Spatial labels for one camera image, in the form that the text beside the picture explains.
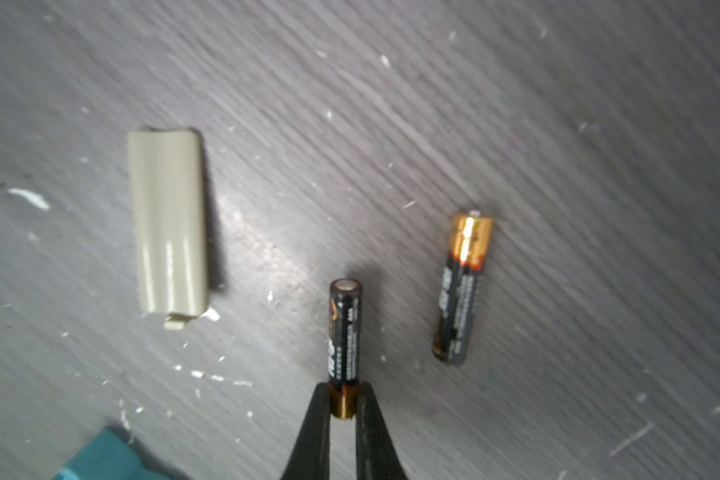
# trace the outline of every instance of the battery lying on table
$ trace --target battery lying on table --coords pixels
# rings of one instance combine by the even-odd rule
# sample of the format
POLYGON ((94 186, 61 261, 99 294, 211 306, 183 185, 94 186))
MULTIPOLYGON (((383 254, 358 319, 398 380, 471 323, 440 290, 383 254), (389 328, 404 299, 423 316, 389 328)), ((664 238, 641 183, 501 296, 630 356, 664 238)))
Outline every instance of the battery lying on table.
POLYGON ((467 358, 475 297, 493 225, 493 218, 480 210, 459 212, 454 217, 440 293, 440 321, 432 345, 434 356, 447 364, 461 365, 467 358))
POLYGON ((330 287, 331 322, 328 327, 328 391, 331 413, 352 418, 360 393, 360 314, 362 285, 342 278, 330 287))

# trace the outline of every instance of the teal object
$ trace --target teal object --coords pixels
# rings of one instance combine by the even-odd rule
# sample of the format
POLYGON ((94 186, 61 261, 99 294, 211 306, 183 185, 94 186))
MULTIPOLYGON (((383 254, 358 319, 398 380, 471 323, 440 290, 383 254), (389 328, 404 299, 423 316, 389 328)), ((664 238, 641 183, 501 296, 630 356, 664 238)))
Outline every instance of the teal object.
POLYGON ((59 470, 54 480, 169 480, 144 468, 138 455, 108 428, 59 470))

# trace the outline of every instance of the wood grain surface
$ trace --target wood grain surface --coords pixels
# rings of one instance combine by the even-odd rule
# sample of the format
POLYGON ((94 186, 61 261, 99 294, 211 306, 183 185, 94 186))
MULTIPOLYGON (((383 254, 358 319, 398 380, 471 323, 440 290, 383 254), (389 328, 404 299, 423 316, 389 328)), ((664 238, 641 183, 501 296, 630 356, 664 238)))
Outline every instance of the wood grain surface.
POLYGON ((720 478, 720 0, 0 2, 0 478, 123 423, 176 480, 278 478, 344 275, 411 479, 720 478), (139 312, 142 125, 204 137, 218 322, 139 312), (497 223, 456 369, 465 206, 497 223))

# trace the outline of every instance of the black and gold battery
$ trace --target black and gold battery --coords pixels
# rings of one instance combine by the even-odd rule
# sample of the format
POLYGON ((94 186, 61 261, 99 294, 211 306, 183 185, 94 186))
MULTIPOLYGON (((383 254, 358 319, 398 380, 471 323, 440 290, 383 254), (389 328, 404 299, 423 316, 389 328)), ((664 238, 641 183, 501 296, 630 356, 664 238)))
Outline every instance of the black and gold battery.
POLYGON ((352 418, 360 393, 360 319, 362 285, 342 278, 330 287, 331 322, 328 328, 328 391, 331 413, 341 419, 352 418))
POLYGON ((432 345, 434 356, 450 365, 461 365, 467 358, 475 297, 493 225, 494 219, 480 210, 462 211, 454 217, 440 292, 440 321, 432 345))

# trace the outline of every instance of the beige plastic piece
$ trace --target beige plastic piece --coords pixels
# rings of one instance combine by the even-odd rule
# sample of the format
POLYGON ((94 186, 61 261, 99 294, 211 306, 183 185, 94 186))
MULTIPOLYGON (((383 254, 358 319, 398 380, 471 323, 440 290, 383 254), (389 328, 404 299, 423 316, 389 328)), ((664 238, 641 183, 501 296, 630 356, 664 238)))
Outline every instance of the beige plastic piece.
POLYGON ((141 309, 180 330, 208 307, 200 136, 135 131, 128 153, 141 309))

